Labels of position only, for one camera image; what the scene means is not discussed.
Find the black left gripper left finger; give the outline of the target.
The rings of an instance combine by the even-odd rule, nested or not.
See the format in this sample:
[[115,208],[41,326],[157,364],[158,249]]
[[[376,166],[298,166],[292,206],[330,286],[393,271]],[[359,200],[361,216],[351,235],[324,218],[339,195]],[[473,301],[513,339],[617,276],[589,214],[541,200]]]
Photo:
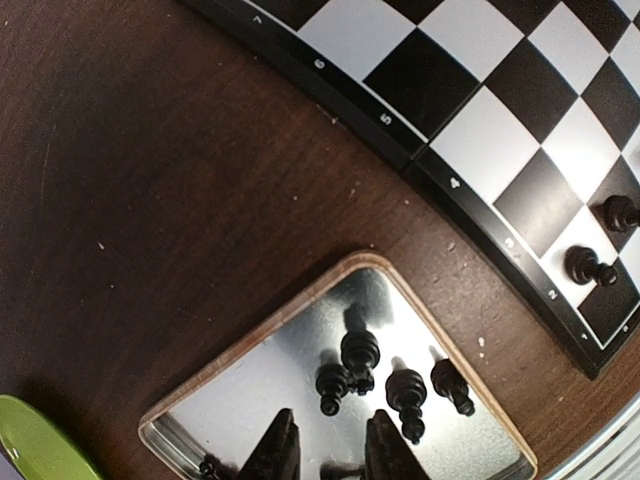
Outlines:
[[300,436],[293,411],[281,409],[238,474],[239,479],[300,479]]

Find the black pawn placed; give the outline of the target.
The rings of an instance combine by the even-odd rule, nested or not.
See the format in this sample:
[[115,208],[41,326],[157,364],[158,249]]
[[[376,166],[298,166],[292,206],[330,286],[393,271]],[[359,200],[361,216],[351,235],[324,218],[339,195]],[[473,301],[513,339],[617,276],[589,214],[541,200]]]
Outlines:
[[595,282],[599,286],[610,287],[618,280],[617,269],[601,262],[596,252],[588,247],[570,247],[565,254],[564,268],[569,278],[578,285]]
[[604,203],[604,222],[611,231],[631,231],[639,227],[639,208],[628,196],[612,195]]

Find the black and grey chessboard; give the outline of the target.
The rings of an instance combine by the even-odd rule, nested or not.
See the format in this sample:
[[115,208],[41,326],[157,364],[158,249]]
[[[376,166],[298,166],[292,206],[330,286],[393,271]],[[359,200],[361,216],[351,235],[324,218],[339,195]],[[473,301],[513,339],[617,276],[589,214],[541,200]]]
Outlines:
[[[589,378],[639,327],[635,1],[193,1],[362,137],[490,259]],[[574,283],[572,246],[618,271]]]

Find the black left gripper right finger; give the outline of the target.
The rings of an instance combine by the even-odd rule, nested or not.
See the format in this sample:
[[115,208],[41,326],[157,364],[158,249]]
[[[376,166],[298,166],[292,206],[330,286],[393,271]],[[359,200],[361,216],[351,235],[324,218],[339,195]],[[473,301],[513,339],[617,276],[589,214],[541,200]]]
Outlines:
[[425,471],[385,410],[367,421],[365,479],[424,479]]

